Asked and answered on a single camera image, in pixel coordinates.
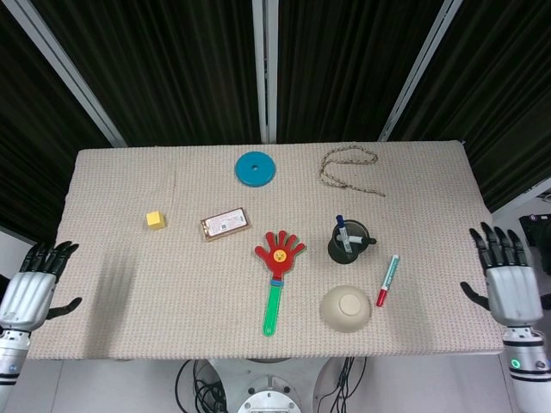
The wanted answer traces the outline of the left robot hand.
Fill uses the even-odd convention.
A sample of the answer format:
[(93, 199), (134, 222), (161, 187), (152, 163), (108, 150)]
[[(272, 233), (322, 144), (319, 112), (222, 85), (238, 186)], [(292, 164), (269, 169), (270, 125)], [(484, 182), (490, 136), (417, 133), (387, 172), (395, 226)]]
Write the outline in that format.
[(79, 245), (65, 241), (56, 246), (38, 243), (25, 255), (18, 272), (1, 277), (1, 330), (31, 333), (47, 320), (75, 311), (83, 299), (53, 307), (53, 295), (65, 267)]

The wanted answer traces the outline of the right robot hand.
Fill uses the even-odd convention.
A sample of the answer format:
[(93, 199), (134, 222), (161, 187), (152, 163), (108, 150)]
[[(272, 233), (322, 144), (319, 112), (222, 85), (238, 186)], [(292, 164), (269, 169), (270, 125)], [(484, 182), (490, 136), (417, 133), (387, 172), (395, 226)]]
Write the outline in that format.
[(460, 283), (465, 296), (489, 311), (494, 320), (507, 327), (533, 326), (543, 319), (542, 296), (536, 274), (529, 265), (523, 242), (511, 229), (503, 231), (486, 222), (481, 230), (469, 230), (486, 283), (486, 295)]

